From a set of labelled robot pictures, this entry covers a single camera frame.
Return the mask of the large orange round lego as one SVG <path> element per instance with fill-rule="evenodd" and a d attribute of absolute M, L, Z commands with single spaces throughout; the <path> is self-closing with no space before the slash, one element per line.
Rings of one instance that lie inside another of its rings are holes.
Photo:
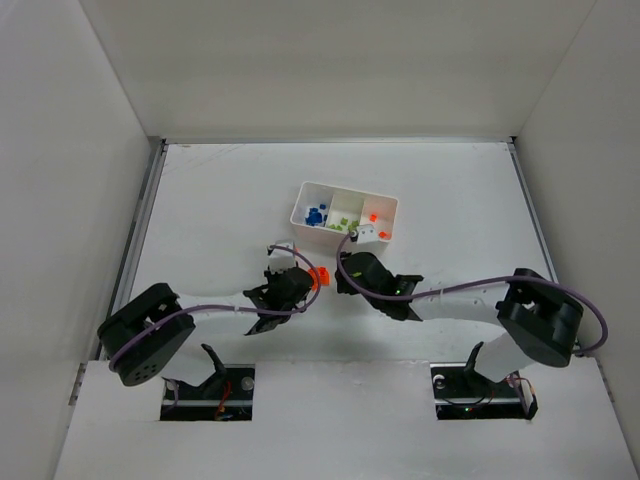
<path fill-rule="evenodd" d="M 312 290 L 317 291 L 319 287 L 329 286 L 331 283 L 331 275 L 326 267 L 315 267 L 308 270 L 312 277 Z"/>

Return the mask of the large blue arch lego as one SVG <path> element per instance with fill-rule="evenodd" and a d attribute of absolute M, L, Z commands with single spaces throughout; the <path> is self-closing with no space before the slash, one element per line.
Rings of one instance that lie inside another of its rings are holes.
<path fill-rule="evenodd" d="M 308 211 L 308 215 L 305 217 L 305 224 L 311 227 L 322 227 L 326 221 L 326 213 L 316 207 L 311 207 Z"/>

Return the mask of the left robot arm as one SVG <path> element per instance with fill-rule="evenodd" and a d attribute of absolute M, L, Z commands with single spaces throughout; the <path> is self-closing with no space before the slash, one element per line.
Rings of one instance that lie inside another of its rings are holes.
<path fill-rule="evenodd" d="M 266 284 L 230 297 L 181 296 L 166 283 L 152 285 L 98 327 L 109 370 L 123 385 L 138 386 L 159 375 L 199 325 L 230 320 L 252 336 L 304 311 L 313 292 L 311 271 L 293 267 L 266 278 Z"/>

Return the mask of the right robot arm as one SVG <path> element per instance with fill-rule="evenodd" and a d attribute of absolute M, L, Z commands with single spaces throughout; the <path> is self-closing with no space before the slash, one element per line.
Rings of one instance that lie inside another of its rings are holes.
<path fill-rule="evenodd" d="M 519 268 L 495 281 L 470 287 L 436 287 L 418 297 L 420 275 L 394 275 L 371 252 L 339 253 L 335 274 L 341 294 L 362 295 L 376 310 L 396 321 L 460 320 L 501 327 L 504 332 L 472 349 L 471 375 L 493 383 L 531 364 L 565 368 L 584 309 L 574 295 Z"/>

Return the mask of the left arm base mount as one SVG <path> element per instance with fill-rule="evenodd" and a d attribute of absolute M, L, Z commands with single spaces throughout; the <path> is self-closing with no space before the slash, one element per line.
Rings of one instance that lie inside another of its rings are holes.
<path fill-rule="evenodd" d="M 244 422 L 253 418 L 254 365 L 226 365 L 202 344 L 213 373 L 198 385 L 166 379 L 159 419 L 165 422 Z"/>

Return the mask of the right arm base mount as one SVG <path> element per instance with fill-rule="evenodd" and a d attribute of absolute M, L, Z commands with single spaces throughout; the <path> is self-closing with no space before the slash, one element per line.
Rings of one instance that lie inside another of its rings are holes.
<path fill-rule="evenodd" d="M 435 413 L 438 420 L 531 421 L 539 411 L 531 382 L 519 371 L 495 383 L 475 371 L 479 342 L 465 364 L 436 363 L 430 366 Z"/>

